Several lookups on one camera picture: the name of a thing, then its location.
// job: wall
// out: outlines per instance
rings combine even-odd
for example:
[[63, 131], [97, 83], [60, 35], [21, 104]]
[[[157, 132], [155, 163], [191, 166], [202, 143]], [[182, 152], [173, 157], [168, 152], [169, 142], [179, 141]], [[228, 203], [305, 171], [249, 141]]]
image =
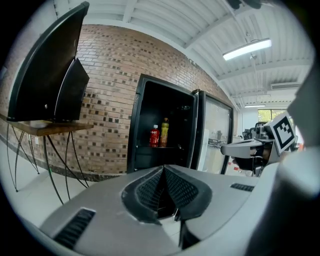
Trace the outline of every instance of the wall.
[[244, 131], [244, 116], [242, 112], [237, 113], [237, 127], [236, 127], [236, 134], [235, 136], [243, 136]]
[[243, 110], [242, 112], [242, 131], [255, 127], [258, 122], [258, 109]]
[[[21, 59], [24, 54], [16, 51], [15, 58]], [[79, 122], [93, 124], [94, 128], [76, 132], [75, 143], [82, 169], [90, 174], [115, 175], [126, 172], [130, 119], [141, 74], [169, 81], [190, 91], [205, 90], [231, 105], [217, 84], [201, 68], [191, 64], [185, 55], [137, 31], [114, 26], [84, 25], [77, 56], [90, 77]], [[10, 66], [11, 72], [17, 69], [14, 67], [17, 65]], [[5, 97], [6, 93], [1, 92], [1, 98]], [[5, 136], [7, 126], [4, 122], [1, 122], [0, 129]], [[15, 144], [16, 138], [11, 130], [9, 137], [10, 142]], [[52, 136], [62, 156], [66, 137], [67, 134]], [[26, 138], [23, 145], [27, 148]], [[69, 148], [68, 165], [77, 171], [77, 162]], [[40, 143], [35, 148], [39, 160], [44, 159], [42, 150]], [[63, 167], [50, 148], [49, 161], [52, 167]]]
[[233, 136], [238, 136], [238, 126], [239, 126], [239, 113], [233, 109]]

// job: fluorescent light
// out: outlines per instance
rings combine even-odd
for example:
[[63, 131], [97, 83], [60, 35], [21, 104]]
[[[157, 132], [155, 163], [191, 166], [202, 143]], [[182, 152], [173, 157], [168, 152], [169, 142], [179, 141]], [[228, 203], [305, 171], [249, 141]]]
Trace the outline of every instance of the fluorescent light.
[[244, 106], [245, 108], [260, 108], [260, 107], [265, 107], [266, 105], [247, 105]]
[[247, 54], [247, 53], [258, 51], [264, 48], [271, 47], [271, 45], [272, 45], [271, 40], [269, 38], [266, 38], [266, 39], [254, 41], [244, 46], [241, 46], [235, 50], [232, 50], [223, 54], [222, 56], [226, 61], [228, 61], [243, 54]]

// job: white ceiling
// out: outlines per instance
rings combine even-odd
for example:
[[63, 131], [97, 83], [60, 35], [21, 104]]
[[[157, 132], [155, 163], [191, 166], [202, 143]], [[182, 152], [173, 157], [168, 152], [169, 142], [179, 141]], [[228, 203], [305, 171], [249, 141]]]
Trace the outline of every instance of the white ceiling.
[[[60, 17], [83, 0], [54, 0]], [[203, 68], [236, 108], [257, 103], [285, 108], [296, 90], [271, 91], [273, 83], [302, 83], [315, 50], [284, 7], [242, 5], [226, 0], [87, 0], [84, 24], [137, 30], [162, 40]], [[270, 38], [272, 47], [224, 60], [223, 53], [252, 40]]]

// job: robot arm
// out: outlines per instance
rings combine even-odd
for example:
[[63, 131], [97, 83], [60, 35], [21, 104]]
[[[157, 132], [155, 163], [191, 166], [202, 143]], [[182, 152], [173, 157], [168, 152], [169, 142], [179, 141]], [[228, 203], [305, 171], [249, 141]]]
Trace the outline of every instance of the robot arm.
[[[264, 167], [277, 162], [281, 153], [288, 149], [295, 139], [289, 115], [283, 113], [264, 126], [258, 126], [255, 138], [223, 145], [220, 150], [223, 155], [235, 158], [241, 169], [253, 171], [256, 176], [260, 176]], [[264, 150], [270, 152], [267, 159]]]

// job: red bottle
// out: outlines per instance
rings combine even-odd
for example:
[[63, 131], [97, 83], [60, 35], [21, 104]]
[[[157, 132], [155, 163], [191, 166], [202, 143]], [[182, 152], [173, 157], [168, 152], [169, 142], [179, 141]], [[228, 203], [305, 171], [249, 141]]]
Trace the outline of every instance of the red bottle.
[[150, 132], [150, 147], [152, 148], [158, 147], [160, 131], [157, 128], [158, 125], [155, 124]]

